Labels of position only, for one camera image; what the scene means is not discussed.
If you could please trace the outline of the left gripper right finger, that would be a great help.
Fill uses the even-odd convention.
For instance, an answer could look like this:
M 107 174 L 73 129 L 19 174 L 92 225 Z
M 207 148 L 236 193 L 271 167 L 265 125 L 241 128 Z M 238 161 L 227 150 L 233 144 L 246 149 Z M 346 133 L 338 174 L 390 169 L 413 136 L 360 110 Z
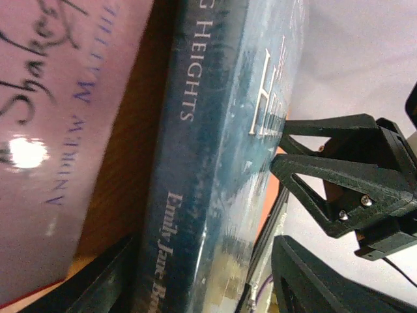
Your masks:
M 349 280 L 288 235 L 274 238 L 274 292 L 280 312 L 416 312 L 416 307 Z

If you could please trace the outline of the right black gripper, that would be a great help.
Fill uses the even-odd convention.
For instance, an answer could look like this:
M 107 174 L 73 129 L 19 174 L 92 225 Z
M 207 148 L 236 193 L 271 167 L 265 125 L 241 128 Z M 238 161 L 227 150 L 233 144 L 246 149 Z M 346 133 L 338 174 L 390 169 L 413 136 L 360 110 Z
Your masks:
M 328 137 L 321 156 L 291 135 Z M 386 118 L 362 113 L 288 120 L 270 171 L 330 237 L 350 231 L 367 260 L 416 244 L 416 144 Z

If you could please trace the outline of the pink shakespeare book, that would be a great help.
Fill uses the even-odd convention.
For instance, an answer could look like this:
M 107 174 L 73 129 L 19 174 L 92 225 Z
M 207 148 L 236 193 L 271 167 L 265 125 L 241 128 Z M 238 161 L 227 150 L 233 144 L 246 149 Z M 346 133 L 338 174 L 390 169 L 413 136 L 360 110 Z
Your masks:
M 65 279 L 151 8 L 1 2 L 1 306 Z

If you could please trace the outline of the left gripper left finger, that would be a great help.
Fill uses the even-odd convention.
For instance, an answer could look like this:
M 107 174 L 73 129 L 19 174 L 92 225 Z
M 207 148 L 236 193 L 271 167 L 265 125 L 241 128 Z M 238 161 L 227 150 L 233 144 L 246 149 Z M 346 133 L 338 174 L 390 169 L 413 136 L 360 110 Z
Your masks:
M 126 236 L 91 262 L 74 264 L 66 281 L 9 306 L 10 312 L 129 312 L 134 238 Z

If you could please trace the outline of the dark blue Wuthering Heights book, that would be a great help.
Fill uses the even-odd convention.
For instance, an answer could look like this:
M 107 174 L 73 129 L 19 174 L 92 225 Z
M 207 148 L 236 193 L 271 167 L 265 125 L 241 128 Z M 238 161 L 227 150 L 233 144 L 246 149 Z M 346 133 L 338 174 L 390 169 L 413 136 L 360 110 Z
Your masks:
M 234 312 L 302 55 L 307 1 L 181 1 L 133 312 Z

